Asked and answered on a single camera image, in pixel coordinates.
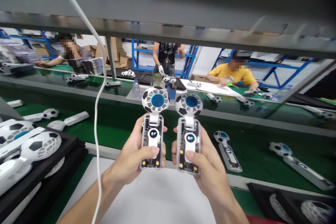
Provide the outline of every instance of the blue rack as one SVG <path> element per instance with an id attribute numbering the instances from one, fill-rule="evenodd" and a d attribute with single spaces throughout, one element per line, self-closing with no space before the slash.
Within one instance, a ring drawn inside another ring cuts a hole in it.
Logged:
<path id="1" fill-rule="evenodd" d="M 231 57 L 232 57 L 232 53 L 234 50 L 231 51 L 230 55 L 228 58 L 226 57 L 222 57 L 221 53 L 222 51 L 224 51 L 224 48 L 220 51 L 214 66 L 212 67 L 212 69 L 214 69 L 215 67 L 217 67 L 217 62 L 218 60 L 225 60 L 225 63 L 228 63 L 231 61 Z M 273 88 L 273 89 L 281 89 L 284 88 L 285 86 L 287 86 L 287 84 L 295 78 L 295 76 L 297 76 L 307 65 L 309 65 L 310 62 L 314 61 L 315 58 L 311 58 L 309 60 L 307 60 L 305 63 L 302 64 L 302 66 L 289 66 L 289 65 L 281 65 L 280 63 L 283 62 L 286 58 L 290 57 L 290 55 L 283 55 L 277 62 L 278 64 L 272 64 L 272 63 L 264 63 L 264 62 L 253 62 L 251 61 L 249 64 L 250 65 L 260 65 L 260 66 L 264 66 L 264 67 L 271 67 L 271 70 L 268 72 L 268 74 L 266 74 L 266 76 L 263 78 L 263 81 L 267 80 L 268 77 L 271 74 L 274 74 L 277 86 L 273 86 L 273 85 L 267 85 L 267 84 L 263 84 L 263 83 L 259 83 L 260 87 L 264 87 L 264 88 Z M 277 73 L 275 72 L 275 70 L 277 68 L 289 68 L 289 69 L 296 69 L 296 71 L 282 84 L 280 84 Z"/>
<path id="2" fill-rule="evenodd" d="M 24 44 L 27 45 L 30 49 L 33 50 L 31 44 L 29 43 L 30 41 L 38 41 L 41 43 L 45 43 L 51 53 L 51 57 L 45 57 L 45 58 L 56 58 L 57 56 L 54 54 L 53 50 L 56 50 L 55 48 L 53 48 L 50 43 L 55 43 L 56 40 L 55 39 L 50 39 L 46 37 L 46 32 L 45 31 L 40 31 L 41 35 L 43 38 L 35 38 L 35 37 L 28 37 L 28 36 L 23 36 L 23 35 L 7 35 L 3 32 L 3 30 L 0 29 L 0 37 L 3 39 L 22 39 Z"/>
<path id="3" fill-rule="evenodd" d="M 134 39 L 132 39 L 132 68 L 133 70 L 139 70 L 139 71 L 148 71 L 152 72 L 154 70 L 154 66 L 145 66 L 145 65 L 139 65 L 139 53 L 144 52 L 144 53 L 151 53 L 153 54 L 152 50 L 147 50 L 147 49 L 138 49 L 134 48 Z M 190 47 L 189 52 L 185 54 L 185 57 L 187 60 L 185 61 L 184 68 L 183 70 L 176 70 L 175 74 L 178 76 L 181 76 L 182 78 L 188 78 L 192 65 L 194 63 L 196 53 L 198 50 L 198 45 L 195 47 L 194 52 L 192 53 L 192 47 Z"/>

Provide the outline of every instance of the gray shirt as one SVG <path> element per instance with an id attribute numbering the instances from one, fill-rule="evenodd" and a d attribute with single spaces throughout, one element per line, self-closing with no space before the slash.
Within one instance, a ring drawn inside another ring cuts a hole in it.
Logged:
<path id="1" fill-rule="evenodd" d="M 91 52 L 84 47 L 79 47 L 78 54 L 80 55 L 81 58 L 93 58 Z M 73 55 L 62 55 L 62 56 L 60 55 L 59 57 L 61 57 L 64 60 L 74 59 Z"/>

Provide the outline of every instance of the water bottle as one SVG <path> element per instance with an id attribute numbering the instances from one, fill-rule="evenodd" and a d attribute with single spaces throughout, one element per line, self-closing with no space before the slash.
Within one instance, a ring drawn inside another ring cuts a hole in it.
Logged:
<path id="1" fill-rule="evenodd" d="M 272 100 L 276 102 L 279 101 L 286 94 L 286 92 L 292 89 L 292 87 L 293 85 L 287 85 L 286 87 L 280 89 L 273 95 Z"/>
<path id="2" fill-rule="evenodd" d="M 133 87 L 132 87 L 132 96 L 133 98 L 140 97 L 140 85 L 139 85 L 138 79 L 134 80 Z"/>

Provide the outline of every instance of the white glove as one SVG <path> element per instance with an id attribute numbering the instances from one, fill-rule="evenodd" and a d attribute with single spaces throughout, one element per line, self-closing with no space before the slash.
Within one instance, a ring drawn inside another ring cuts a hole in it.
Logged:
<path id="1" fill-rule="evenodd" d="M 160 65 L 159 66 L 159 73 L 163 76 L 165 73 L 164 73 L 164 70 L 163 70 L 163 67 Z"/>

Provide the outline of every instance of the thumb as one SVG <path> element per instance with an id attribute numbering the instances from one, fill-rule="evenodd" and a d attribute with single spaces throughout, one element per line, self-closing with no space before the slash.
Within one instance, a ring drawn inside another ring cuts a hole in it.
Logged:
<path id="1" fill-rule="evenodd" d="M 144 159 L 152 159 L 159 154 L 159 150 L 156 146 L 144 146 L 134 153 L 135 160 L 140 163 Z"/>
<path id="2" fill-rule="evenodd" d="M 187 150 L 185 154 L 193 164 L 197 165 L 203 171 L 207 171 L 211 168 L 211 164 L 203 154 L 191 150 Z"/>

